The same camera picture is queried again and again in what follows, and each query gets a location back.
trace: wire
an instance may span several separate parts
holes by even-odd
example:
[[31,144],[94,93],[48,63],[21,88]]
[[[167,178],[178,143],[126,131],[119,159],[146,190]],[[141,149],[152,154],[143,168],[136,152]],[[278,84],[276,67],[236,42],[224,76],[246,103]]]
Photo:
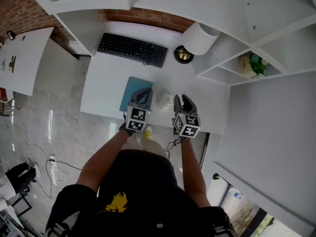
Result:
[[51,126],[51,116],[50,116],[50,95],[51,92],[49,92],[49,133],[50,133],[50,140],[51,140],[51,156],[53,156],[53,136],[52,136],[52,126]]
[[63,163],[63,164],[68,165],[69,167],[75,168],[75,169],[77,169],[77,170],[82,170],[82,168],[77,168],[77,167],[71,166],[70,164],[68,164],[68,163],[66,163],[66,162],[56,161],[56,160],[48,160],[48,161]]
[[181,142],[187,140],[187,138],[183,138],[180,140],[180,136],[178,137],[178,139],[174,140],[174,141],[171,141],[168,143],[167,147],[164,149],[165,152],[168,152],[168,159],[170,159],[170,151],[176,147],[178,144],[180,144]]
[[40,186],[41,190],[45,193],[45,195],[46,195],[48,198],[51,198],[51,197],[49,197],[49,195],[46,194],[46,192],[44,191],[44,189],[43,189],[43,187],[40,185],[40,183],[39,183],[38,181],[36,181],[36,180],[34,180],[34,181]]
[[13,126],[16,126],[16,127],[19,129],[19,131],[20,131],[20,133],[21,133],[21,136],[22,136],[24,142],[25,142],[28,146],[30,146],[30,147],[38,147],[39,149],[42,150],[42,152],[43,152],[43,153],[46,155],[46,157],[48,158],[48,155],[45,153],[45,151],[44,151],[39,145],[31,145],[31,144],[29,144],[29,143],[27,143],[27,142],[25,141],[24,136],[23,136],[23,134],[22,134],[22,131],[21,131],[21,129],[20,129],[17,125],[15,125],[15,124],[12,124],[11,126],[7,125],[6,122],[4,121],[4,117],[3,117],[3,122],[4,122],[5,126],[8,127],[8,128],[11,128],[11,127],[13,127]]
[[60,169],[57,169],[57,170],[65,176],[65,180],[57,180],[57,182],[65,182],[66,181],[66,174],[63,171],[61,171]]
[[65,186],[68,186],[68,185],[71,185],[71,184],[76,184],[76,183],[68,183],[68,184],[66,184]]
[[47,195],[47,193],[44,191],[43,187],[40,185],[40,183],[39,183],[38,181],[36,181],[35,179],[34,179],[34,181],[39,184],[40,188],[41,188],[42,191],[45,193],[45,195],[46,195],[49,199],[51,199],[51,187],[53,186],[53,182],[52,182],[52,180],[51,180],[51,178],[50,178],[50,176],[49,176],[49,174],[48,174],[48,170],[47,170],[47,163],[48,163],[49,161],[50,161],[50,160],[47,160],[47,161],[46,161],[45,169],[46,169],[48,178],[49,178],[49,180],[50,180],[50,196]]
[[50,176],[49,176],[49,174],[48,174],[48,170],[47,170],[47,163],[48,163],[48,162],[49,162],[49,160],[46,161],[45,169],[46,169],[46,173],[47,173],[47,175],[48,175],[48,177],[49,177],[49,180],[50,180],[50,197],[49,197],[49,198],[51,198],[51,187],[53,186],[53,181],[51,180],[51,178],[50,178]]
[[56,180],[56,184],[57,184],[58,188],[60,188],[60,189],[62,190],[63,188],[61,188],[61,187],[58,185],[58,182],[63,182],[63,183],[64,183],[64,182],[66,181],[67,177],[66,177],[66,174],[65,174],[63,171],[61,171],[60,169],[57,169],[57,170],[65,176],[65,179],[64,179],[64,180]]

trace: white lamp shade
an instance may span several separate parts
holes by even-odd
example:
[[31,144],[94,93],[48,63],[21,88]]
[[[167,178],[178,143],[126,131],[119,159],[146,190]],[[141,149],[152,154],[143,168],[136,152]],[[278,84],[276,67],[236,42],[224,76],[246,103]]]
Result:
[[220,31],[195,22],[182,35],[182,45],[192,54],[205,54],[220,35]]

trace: hand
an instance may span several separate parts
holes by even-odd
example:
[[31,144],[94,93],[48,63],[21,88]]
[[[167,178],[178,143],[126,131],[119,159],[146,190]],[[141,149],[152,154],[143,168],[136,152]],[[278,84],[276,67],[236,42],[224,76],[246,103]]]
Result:
[[131,129],[127,129],[127,128],[126,128],[126,122],[124,122],[124,124],[121,125],[118,130],[121,131],[122,129],[125,130],[125,131],[128,133],[128,136],[129,136],[129,137],[132,136],[132,135],[134,134],[134,132],[135,132],[134,130],[131,130]]

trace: white wall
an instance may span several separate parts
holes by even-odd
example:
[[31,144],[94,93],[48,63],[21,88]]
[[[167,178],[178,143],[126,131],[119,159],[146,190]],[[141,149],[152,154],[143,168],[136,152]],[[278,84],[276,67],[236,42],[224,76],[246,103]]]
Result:
[[[216,162],[277,208],[314,227],[316,72],[232,87]],[[227,181],[243,192],[233,178]]]
[[280,237],[280,236],[301,237],[300,235],[293,232],[291,229],[289,229],[287,226],[285,226],[278,220],[274,220],[273,225],[265,228],[262,234],[260,234],[260,237]]
[[202,174],[205,180],[206,190],[209,190],[213,175],[215,174],[213,161],[216,159],[218,154],[221,139],[222,135],[220,134],[210,133],[209,135],[206,154],[202,166]]
[[207,199],[212,206],[218,206],[222,200],[222,197],[227,189],[228,183],[220,178],[218,180],[212,180],[211,185],[207,191]]

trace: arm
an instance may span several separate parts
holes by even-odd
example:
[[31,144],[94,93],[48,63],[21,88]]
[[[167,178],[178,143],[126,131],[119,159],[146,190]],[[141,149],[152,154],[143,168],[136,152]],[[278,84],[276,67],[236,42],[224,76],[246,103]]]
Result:
[[193,199],[198,207],[211,206],[206,197],[205,181],[190,139],[186,139],[181,143],[181,152],[185,192]]
[[124,129],[120,130],[87,161],[76,183],[88,186],[97,193],[104,176],[127,139],[128,133]]

